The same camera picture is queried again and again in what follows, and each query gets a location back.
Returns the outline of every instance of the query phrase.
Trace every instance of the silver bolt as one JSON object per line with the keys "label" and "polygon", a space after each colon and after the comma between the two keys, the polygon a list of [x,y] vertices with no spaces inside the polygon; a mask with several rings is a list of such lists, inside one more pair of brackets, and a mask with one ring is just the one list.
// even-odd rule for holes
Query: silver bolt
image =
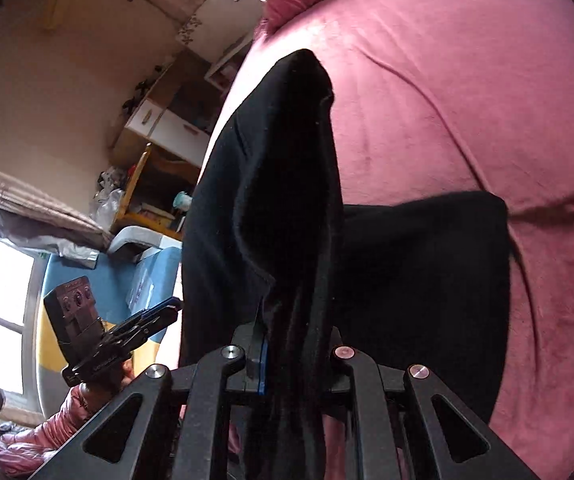
{"label": "silver bolt", "polygon": [[158,363],[153,364],[145,370],[145,375],[151,377],[152,379],[160,379],[165,373],[167,373],[167,368],[165,365],[159,365]]}
{"label": "silver bolt", "polygon": [[427,379],[429,377],[429,368],[423,365],[411,365],[409,373],[414,379]]}
{"label": "silver bolt", "polygon": [[339,359],[351,359],[355,352],[350,346],[339,346],[336,348],[336,350],[334,350],[334,354],[336,354],[336,357]]}
{"label": "silver bolt", "polygon": [[236,345],[228,345],[221,350],[221,355],[225,359],[235,359],[240,355],[240,352],[240,348],[238,348]]}

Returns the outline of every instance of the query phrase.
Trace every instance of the pink bed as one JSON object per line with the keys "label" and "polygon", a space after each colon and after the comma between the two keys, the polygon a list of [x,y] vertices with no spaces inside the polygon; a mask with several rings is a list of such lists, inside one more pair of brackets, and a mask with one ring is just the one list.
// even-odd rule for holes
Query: pink bed
{"label": "pink bed", "polygon": [[491,427],[542,480],[567,479],[574,471],[574,3],[267,0],[265,16],[211,143],[278,59],[309,48],[334,86],[344,202],[397,204],[470,189],[502,197],[518,256]]}

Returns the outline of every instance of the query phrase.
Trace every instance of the white cabinet door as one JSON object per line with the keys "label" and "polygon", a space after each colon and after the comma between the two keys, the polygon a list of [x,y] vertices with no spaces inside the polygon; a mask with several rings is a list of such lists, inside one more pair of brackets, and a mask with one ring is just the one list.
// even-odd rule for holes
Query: white cabinet door
{"label": "white cabinet door", "polygon": [[130,130],[147,137],[156,121],[162,114],[163,108],[154,104],[149,99],[145,99],[138,109],[133,113],[125,125]]}
{"label": "white cabinet door", "polygon": [[173,112],[169,110],[163,112],[150,138],[194,166],[198,168],[203,166],[209,136]]}

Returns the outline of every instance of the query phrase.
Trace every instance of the pink blanket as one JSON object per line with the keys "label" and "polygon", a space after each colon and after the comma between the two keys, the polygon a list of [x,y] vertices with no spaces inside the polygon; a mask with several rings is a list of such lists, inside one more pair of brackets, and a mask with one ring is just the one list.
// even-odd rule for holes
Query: pink blanket
{"label": "pink blanket", "polygon": [[[272,12],[282,5],[273,2]],[[566,479],[574,470],[573,2],[323,0],[287,20],[254,43],[211,144],[278,59],[309,48],[334,86],[346,203],[480,188],[502,197],[516,257],[491,427],[543,480]]]}

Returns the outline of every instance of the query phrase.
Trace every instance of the pink jacket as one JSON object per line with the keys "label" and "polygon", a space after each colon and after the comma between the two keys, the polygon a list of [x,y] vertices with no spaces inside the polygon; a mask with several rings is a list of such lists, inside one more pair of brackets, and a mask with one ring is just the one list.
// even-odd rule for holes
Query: pink jacket
{"label": "pink jacket", "polygon": [[71,388],[60,411],[47,422],[34,430],[0,437],[0,469],[12,477],[36,471],[92,415],[84,405],[80,387]]}

